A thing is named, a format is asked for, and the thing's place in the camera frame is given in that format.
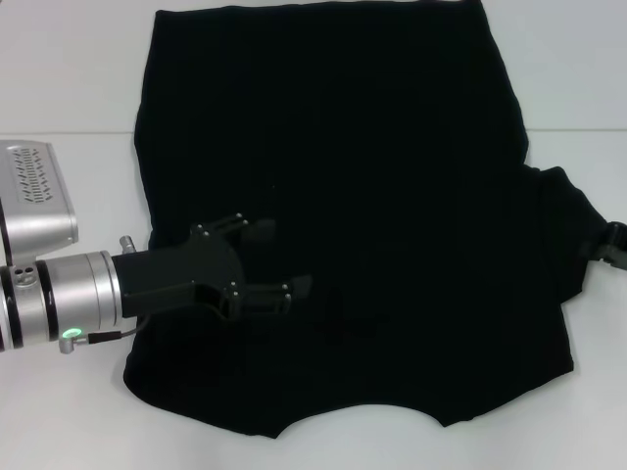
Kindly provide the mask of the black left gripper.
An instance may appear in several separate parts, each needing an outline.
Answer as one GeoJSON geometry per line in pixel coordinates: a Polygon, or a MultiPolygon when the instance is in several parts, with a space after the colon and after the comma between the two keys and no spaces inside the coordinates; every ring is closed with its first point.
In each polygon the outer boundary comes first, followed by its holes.
{"type": "Polygon", "coordinates": [[[241,212],[193,225],[186,242],[113,257],[125,318],[173,313],[203,306],[224,320],[287,314],[312,290],[309,274],[286,281],[244,285],[233,244],[273,241],[273,219],[252,220],[241,212]]]}

